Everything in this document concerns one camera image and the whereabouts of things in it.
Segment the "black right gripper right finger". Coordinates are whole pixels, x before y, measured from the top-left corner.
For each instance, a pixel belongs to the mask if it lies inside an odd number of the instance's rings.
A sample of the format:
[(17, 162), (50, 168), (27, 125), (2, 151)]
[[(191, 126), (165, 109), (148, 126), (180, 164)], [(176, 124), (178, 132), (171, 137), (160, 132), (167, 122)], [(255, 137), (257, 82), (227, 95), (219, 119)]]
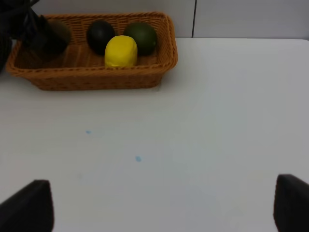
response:
[(309, 230), (309, 185), (292, 174), (277, 177), (273, 218), (279, 232)]

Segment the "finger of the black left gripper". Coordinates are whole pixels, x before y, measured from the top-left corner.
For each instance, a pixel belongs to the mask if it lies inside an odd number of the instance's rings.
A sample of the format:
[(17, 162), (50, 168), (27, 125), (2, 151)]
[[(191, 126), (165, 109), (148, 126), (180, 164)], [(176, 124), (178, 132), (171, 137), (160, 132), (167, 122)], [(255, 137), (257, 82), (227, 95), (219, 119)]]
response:
[(23, 41), (23, 44), (41, 57), (58, 57), (66, 50), (69, 44), (53, 31), (48, 23), (49, 19), (43, 15), (38, 17), (40, 18), (40, 31), (42, 32), (42, 38), (33, 41)]

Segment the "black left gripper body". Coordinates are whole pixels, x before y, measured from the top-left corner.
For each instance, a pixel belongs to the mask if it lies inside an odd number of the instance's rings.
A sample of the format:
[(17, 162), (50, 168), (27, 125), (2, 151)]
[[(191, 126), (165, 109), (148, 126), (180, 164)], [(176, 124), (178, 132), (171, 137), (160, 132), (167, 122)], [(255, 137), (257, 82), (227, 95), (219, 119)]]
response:
[(32, 10), (37, 0), (2, 0), (0, 33), (12, 39), (33, 41), (42, 38), (40, 18)]

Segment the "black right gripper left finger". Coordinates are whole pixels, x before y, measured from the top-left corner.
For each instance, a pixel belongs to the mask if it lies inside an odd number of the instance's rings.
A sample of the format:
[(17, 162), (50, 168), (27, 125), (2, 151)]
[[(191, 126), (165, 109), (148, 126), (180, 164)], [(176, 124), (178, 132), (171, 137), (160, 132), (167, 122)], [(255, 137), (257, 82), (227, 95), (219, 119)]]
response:
[(0, 204), (2, 232), (51, 232), (54, 205), (48, 180), (34, 180)]

